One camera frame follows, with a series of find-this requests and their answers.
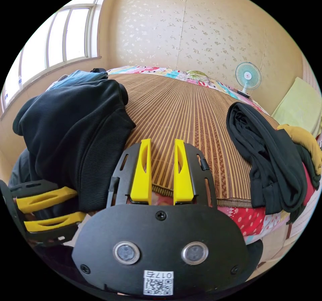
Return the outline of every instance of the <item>yellow bracket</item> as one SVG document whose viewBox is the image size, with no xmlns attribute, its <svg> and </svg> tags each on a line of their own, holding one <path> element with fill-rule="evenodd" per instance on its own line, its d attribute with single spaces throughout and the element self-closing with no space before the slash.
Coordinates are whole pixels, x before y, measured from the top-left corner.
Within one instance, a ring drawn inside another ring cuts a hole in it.
<svg viewBox="0 0 322 301">
<path fill-rule="evenodd" d="M 36 196 L 17 198 L 17 206 L 24 214 L 42 210 L 77 196 L 77 192 L 68 187 L 49 191 Z"/>
<path fill-rule="evenodd" d="M 141 141 L 130 197 L 134 202 L 152 204 L 151 139 Z"/>
<path fill-rule="evenodd" d="M 82 222 L 85 216 L 86 216 L 85 213 L 78 211 L 73 214 L 51 218 L 51 219 L 25 221 L 24 225 L 27 231 L 31 233 L 50 231 L 67 225 Z"/>
<path fill-rule="evenodd" d="M 174 146 L 173 204 L 175 205 L 176 202 L 192 201 L 194 191 L 183 140 L 175 139 Z"/>
</svg>

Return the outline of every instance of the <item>fan base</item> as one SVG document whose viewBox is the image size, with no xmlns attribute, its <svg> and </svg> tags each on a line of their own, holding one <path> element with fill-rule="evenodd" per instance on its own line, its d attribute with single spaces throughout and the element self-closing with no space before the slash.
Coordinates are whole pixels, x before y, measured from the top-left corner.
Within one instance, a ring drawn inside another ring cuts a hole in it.
<svg viewBox="0 0 322 301">
<path fill-rule="evenodd" d="M 246 94 L 246 93 L 244 93 L 244 92 L 242 92 L 240 90 L 238 90 L 237 93 L 242 95 L 242 96 L 244 96 L 244 97 L 246 97 L 246 98 L 248 98 L 248 99 L 250 98 L 250 95 L 248 95 L 248 94 Z"/>
</svg>

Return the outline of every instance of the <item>bamboo mat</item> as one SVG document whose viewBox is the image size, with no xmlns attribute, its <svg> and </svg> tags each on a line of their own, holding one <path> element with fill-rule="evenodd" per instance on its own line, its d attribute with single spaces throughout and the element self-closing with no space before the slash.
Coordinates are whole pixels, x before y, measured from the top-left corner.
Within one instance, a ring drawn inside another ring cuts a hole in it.
<svg viewBox="0 0 322 301">
<path fill-rule="evenodd" d="M 251 208 L 248 164 L 226 128 L 236 99 L 214 89 L 150 74 L 114 74 L 128 92 L 126 110 L 136 123 L 126 147 L 151 138 L 153 191 L 173 195 L 174 139 L 199 148 L 214 177 L 219 206 Z M 275 128 L 278 123 L 262 115 Z"/>
</svg>

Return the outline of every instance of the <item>electric fan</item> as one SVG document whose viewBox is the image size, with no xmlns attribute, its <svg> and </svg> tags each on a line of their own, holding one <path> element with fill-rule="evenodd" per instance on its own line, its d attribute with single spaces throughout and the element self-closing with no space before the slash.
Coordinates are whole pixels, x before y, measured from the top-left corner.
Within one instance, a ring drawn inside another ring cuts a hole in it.
<svg viewBox="0 0 322 301">
<path fill-rule="evenodd" d="M 237 91 L 240 95 L 249 98 L 246 90 L 254 90 L 259 87 L 262 76 L 259 69 L 250 62 L 241 63 L 236 68 L 236 80 L 242 86 L 242 91 Z"/>
</svg>

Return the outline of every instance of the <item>yellow clothing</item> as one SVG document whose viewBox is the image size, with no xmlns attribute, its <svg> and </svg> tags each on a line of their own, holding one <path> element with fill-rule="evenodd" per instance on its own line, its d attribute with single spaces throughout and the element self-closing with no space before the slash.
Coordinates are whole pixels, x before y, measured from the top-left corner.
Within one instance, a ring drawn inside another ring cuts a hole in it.
<svg viewBox="0 0 322 301">
<path fill-rule="evenodd" d="M 281 211 L 281 221 L 283 221 L 287 216 L 289 216 L 289 213 L 287 213 L 285 210 Z"/>
<path fill-rule="evenodd" d="M 291 127 L 288 124 L 280 125 L 277 129 L 284 129 L 294 143 L 300 144 L 310 152 L 315 173 L 320 175 L 322 172 L 322 151 L 313 135 L 303 128 Z"/>
</svg>

